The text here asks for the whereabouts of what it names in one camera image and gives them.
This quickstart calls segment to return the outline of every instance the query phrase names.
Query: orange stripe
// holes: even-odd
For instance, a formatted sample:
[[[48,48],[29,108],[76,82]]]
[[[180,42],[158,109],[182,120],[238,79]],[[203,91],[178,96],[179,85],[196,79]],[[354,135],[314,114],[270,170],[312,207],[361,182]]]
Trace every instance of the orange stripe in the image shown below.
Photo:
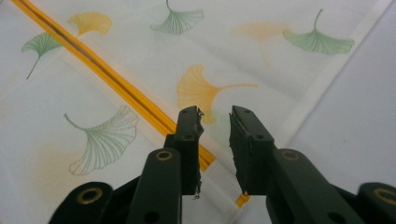
[[[241,194],[241,196],[239,196],[239,198],[236,200],[235,203],[239,207],[242,207],[242,205],[244,205],[244,203],[247,203],[249,200],[250,200],[250,196],[249,195]]]

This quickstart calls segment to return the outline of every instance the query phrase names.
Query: yellow ginkgo leaf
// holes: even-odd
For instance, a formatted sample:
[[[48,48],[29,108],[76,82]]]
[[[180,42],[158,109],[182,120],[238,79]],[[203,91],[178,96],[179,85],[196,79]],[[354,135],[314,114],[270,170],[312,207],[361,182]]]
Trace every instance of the yellow ginkgo leaf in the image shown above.
[[[99,12],[84,12],[71,17],[68,22],[73,22],[78,27],[78,36],[89,31],[97,31],[101,35],[107,34],[112,22],[111,19]]]
[[[212,113],[212,103],[219,91],[240,86],[257,87],[256,84],[216,87],[206,81],[202,73],[203,70],[204,67],[201,64],[189,67],[186,74],[177,84],[177,106],[182,109],[191,105],[197,105],[204,113],[202,123],[213,123],[216,121]]]
[[[267,65],[272,66],[264,50],[265,41],[277,35],[282,36],[283,31],[288,29],[288,25],[282,22],[251,22],[240,25],[231,30],[232,35],[240,35],[252,38],[260,43],[262,57]]]

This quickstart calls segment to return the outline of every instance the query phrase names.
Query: brass screw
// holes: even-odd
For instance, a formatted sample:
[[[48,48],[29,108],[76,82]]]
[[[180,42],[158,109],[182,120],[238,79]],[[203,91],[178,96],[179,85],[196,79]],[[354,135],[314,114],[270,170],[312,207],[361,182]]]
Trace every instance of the brass screw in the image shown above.
[[[102,197],[102,195],[103,195],[102,190],[97,187],[84,189],[77,196],[77,202],[80,204],[94,203],[97,200],[99,200]]]

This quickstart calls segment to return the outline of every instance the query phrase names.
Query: green ginkgo leaf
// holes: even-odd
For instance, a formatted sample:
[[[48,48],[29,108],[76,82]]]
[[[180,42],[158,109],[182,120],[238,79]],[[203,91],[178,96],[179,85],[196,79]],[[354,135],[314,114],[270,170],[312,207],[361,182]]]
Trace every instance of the green ginkgo leaf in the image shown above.
[[[43,33],[41,35],[35,36],[33,39],[26,42],[22,47],[22,52],[25,52],[26,50],[29,49],[32,49],[35,52],[37,52],[38,58],[35,61],[35,65],[36,65],[38,60],[41,58],[41,56],[43,56],[48,51],[52,49],[56,49],[60,46],[61,44],[58,41],[56,41],[52,36],[50,36],[47,33]],[[33,65],[33,68],[26,79],[28,79],[30,75],[32,75],[32,72],[35,69],[35,65]]]
[[[320,13],[315,18],[314,30],[307,34],[295,34],[291,30],[285,30],[283,36],[291,42],[291,44],[312,52],[324,54],[348,53],[355,44],[353,39],[338,39],[328,35],[324,35],[317,29],[317,21]]]
[[[136,137],[137,115],[126,105],[122,105],[111,119],[92,128],[81,128],[66,114],[64,117],[88,138],[81,159],[69,167],[73,175],[87,175],[117,161]]]
[[[169,16],[163,24],[150,25],[152,30],[170,35],[181,35],[204,18],[204,12],[201,9],[194,11],[174,11],[169,7],[168,0],[166,0],[166,5],[169,9]]]

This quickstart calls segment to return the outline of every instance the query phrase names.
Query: patterned cloth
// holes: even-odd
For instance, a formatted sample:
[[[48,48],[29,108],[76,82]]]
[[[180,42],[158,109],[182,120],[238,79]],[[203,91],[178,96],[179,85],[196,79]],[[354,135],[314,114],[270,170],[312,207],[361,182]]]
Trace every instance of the patterned cloth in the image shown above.
[[[183,197],[183,223],[232,222],[247,198],[231,106],[285,147],[390,2],[0,2],[0,162],[45,223],[76,186],[140,175],[178,111],[198,105],[203,191]]]

